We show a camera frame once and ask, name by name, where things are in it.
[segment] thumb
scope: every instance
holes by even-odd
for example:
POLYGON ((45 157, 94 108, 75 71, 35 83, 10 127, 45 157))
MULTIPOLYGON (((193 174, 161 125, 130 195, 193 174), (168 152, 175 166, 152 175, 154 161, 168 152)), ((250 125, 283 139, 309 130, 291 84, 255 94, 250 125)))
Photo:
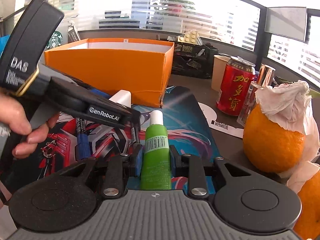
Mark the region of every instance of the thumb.
POLYGON ((0 122, 9 125, 13 132, 21 135, 28 135, 32 131, 23 106, 14 98, 2 93, 0 93, 0 122))

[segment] starbucks logo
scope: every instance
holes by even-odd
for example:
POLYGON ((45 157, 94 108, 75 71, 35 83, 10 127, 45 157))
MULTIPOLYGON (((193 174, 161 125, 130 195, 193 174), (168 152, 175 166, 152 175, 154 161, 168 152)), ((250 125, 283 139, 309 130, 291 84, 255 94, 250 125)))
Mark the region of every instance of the starbucks logo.
POLYGON ((53 49, 62 45, 62 34, 61 32, 54 31, 50 40, 48 41, 46 49, 53 49))

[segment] monitor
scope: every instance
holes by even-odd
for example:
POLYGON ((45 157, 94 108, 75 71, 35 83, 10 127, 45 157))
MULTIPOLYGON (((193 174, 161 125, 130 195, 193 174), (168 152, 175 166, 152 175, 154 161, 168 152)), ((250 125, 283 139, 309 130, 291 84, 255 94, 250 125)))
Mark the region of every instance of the monitor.
POLYGON ((307 30, 306 7, 267 8, 265 32, 305 41, 307 30))

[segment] orange shoebox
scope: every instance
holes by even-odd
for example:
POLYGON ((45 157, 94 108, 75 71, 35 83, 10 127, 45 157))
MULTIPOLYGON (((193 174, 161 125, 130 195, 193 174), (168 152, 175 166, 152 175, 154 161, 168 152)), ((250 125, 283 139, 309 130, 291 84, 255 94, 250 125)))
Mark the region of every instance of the orange shoebox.
POLYGON ((131 92, 132 104, 160 107, 171 73, 173 42, 86 39, 44 53, 47 66, 114 95, 131 92))

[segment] circular pad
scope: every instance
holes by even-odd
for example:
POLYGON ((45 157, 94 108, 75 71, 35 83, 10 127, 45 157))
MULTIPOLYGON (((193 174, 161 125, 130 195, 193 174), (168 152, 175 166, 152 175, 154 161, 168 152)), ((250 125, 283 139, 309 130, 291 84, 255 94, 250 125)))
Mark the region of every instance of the circular pad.
POLYGON ((277 196, 263 189, 253 189, 243 193, 241 201, 247 208, 256 211, 271 210, 278 204, 277 196))
POLYGON ((38 209, 50 211, 64 208, 68 204, 68 200, 67 192, 59 189, 46 189, 33 196, 32 204, 38 209))
POLYGON ((92 190, 74 177, 41 179, 18 190, 9 211, 21 227, 38 232, 59 232, 87 220, 96 208, 92 190))

